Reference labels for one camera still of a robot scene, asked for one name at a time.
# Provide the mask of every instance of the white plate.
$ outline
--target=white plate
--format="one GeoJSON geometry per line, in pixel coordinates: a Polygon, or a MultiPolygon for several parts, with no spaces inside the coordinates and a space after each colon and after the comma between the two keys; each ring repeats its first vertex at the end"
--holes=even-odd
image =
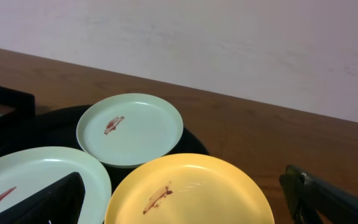
{"type": "Polygon", "coordinates": [[[0,195],[16,187],[0,201],[0,212],[72,172],[80,173],[86,192],[78,224],[102,223],[111,196],[108,173],[92,156],[67,147],[40,147],[0,157],[0,195]]]}
{"type": "Polygon", "coordinates": [[[136,167],[165,155],[182,132],[183,121],[174,106],[140,93],[96,103],[82,115],[76,130],[85,152],[115,167],[136,167]],[[115,122],[113,130],[106,129],[110,121],[115,122]]]}

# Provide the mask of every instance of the yellow plate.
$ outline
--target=yellow plate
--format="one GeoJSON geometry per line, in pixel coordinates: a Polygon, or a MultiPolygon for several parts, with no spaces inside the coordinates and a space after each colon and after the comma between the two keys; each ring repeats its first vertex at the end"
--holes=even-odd
{"type": "Polygon", "coordinates": [[[235,166],[200,154],[141,165],[113,193],[105,224],[273,224],[265,195],[235,166]]]}

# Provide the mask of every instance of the plate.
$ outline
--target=plate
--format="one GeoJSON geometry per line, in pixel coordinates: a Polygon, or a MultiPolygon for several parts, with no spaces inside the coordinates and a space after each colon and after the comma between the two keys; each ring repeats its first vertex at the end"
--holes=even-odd
{"type": "Polygon", "coordinates": [[[0,201],[0,212],[72,172],[80,173],[86,191],[78,224],[102,223],[111,196],[108,173],[97,159],[68,147],[26,149],[0,157],[0,195],[16,187],[0,201]]]}
{"type": "Polygon", "coordinates": [[[128,93],[106,98],[80,118],[81,148],[106,165],[129,168],[165,155],[178,143],[178,110],[156,96],[128,93]]]}
{"type": "Polygon", "coordinates": [[[141,165],[114,191],[105,224],[273,224],[265,195],[243,171],[200,154],[141,165]]]}

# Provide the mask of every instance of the black tray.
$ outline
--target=black tray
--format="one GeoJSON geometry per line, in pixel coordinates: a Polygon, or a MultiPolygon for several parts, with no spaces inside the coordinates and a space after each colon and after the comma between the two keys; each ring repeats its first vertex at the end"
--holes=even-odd
{"type": "MultiPolygon", "coordinates": [[[[76,125],[91,105],[60,109],[27,119],[0,132],[0,157],[12,152],[42,146],[65,146],[81,150],[76,140],[76,125]]],[[[169,154],[198,153],[208,155],[202,143],[186,128],[169,154]]],[[[105,166],[112,190],[134,169],[105,166]]]]}

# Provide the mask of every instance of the wooden table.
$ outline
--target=wooden table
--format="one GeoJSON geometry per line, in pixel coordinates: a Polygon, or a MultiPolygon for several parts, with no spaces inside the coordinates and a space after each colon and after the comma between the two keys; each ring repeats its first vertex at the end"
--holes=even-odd
{"type": "Polygon", "coordinates": [[[168,100],[212,156],[255,180],[276,223],[292,223],[278,182],[287,164],[358,196],[358,123],[1,49],[0,85],[35,95],[38,114],[121,93],[168,100]]]}

